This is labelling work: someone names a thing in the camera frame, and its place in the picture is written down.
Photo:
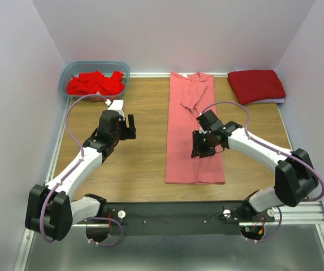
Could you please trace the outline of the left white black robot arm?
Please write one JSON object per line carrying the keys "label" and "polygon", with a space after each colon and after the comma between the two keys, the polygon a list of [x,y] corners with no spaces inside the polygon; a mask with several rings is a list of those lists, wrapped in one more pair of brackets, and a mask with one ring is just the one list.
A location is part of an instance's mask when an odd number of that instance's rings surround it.
{"label": "left white black robot arm", "polygon": [[53,242],[64,239],[78,222],[89,218],[99,223],[108,218],[105,198],[87,194],[74,201],[73,197],[86,178],[113,153],[119,141],[128,139],[136,139],[134,116],[124,116],[117,110],[103,111],[98,127],[81,144],[73,161],[47,184],[31,188],[25,227]]}

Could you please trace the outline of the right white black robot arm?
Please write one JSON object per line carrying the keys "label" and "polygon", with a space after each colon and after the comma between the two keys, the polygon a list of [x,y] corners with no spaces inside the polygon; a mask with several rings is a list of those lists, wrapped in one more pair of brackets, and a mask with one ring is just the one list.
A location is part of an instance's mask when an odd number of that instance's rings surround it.
{"label": "right white black robot arm", "polygon": [[220,146],[242,152],[274,173],[274,185],[247,196],[230,211],[229,220],[254,221],[268,209],[295,207],[318,187],[318,178],[312,172],[312,162],[305,150],[278,147],[233,121],[222,123],[211,110],[200,114],[197,122],[200,129],[192,133],[192,158],[213,156]]}

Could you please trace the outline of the pink t-shirt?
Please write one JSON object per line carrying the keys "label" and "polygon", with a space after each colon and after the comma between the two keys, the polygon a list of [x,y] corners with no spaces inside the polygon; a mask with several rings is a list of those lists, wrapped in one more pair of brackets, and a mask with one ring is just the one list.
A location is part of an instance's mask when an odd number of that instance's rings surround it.
{"label": "pink t-shirt", "polygon": [[215,102],[214,77],[170,73],[169,111],[166,143],[166,183],[224,184],[222,156],[191,158],[192,133],[199,130],[196,120]]}

